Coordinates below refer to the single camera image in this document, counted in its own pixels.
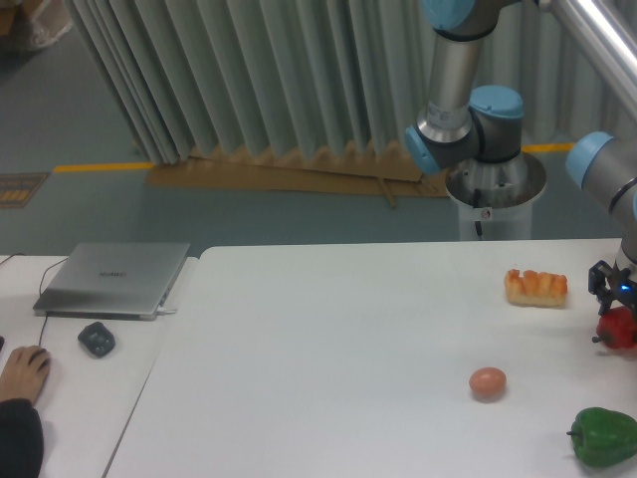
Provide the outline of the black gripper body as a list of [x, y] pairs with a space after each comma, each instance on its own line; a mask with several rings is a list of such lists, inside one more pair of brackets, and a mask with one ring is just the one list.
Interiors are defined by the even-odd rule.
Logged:
[[599, 261], [588, 270], [588, 292], [596, 297], [610, 296], [629, 310], [636, 309], [636, 282], [630, 279], [628, 268], [611, 267]]

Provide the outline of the black sleeved forearm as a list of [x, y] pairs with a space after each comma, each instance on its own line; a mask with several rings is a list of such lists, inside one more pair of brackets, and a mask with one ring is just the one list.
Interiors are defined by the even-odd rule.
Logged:
[[39, 477], [44, 459], [40, 415], [26, 398], [1, 402], [1, 476]]

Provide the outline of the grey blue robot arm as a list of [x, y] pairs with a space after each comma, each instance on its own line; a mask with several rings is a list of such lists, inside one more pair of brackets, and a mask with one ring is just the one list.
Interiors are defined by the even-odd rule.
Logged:
[[[405, 132], [417, 166], [445, 172], [465, 239], [522, 239], [531, 232], [531, 206], [546, 173], [521, 146], [524, 105], [514, 90], [474, 87], [484, 39], [496, 28], [501, 1], [426, 1], [436, 34], [429, 99]], [[584, 56], [629, 112], [636, 110], [636, 36], [607, 1], [541, 1], [579, 44]], [[588, 273], [588, 289], [602, 310], [636, 306], [636, 144], [597, 131], [580, 139], [565, 162], [577, 186], [621, 226], [612, 263]]]

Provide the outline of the person's bare hand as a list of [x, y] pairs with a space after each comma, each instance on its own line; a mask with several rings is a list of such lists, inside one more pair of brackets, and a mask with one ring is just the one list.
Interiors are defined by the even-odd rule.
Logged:
[[11, 351], [1, 372], [1, 401], [27, 400], [35, 405], [51, 369], [51, 354], [39, 346]]

